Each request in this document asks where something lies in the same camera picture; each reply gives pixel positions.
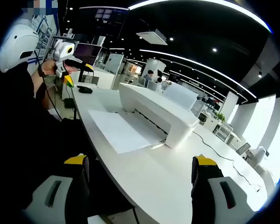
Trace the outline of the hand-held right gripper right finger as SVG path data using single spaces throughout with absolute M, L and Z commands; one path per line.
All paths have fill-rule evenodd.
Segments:
M 245 224 L 254 216 L 247 194 L 212 159 L 193 157 L 191 182 L 193 224 Z

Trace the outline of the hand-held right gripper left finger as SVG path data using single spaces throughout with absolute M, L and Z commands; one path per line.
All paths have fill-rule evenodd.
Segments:
M 89 159 L 79 154 L 64 162 L 32 194 L 23 210 L 32 224 L 86 224 L 89 208 Z

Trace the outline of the person's left hand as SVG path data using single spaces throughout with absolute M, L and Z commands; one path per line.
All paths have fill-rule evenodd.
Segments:
M 41 64 L 41 69 L 44 75 L 53 76 L 56 75 L 56 61 L 53 59 L 48 59 Z

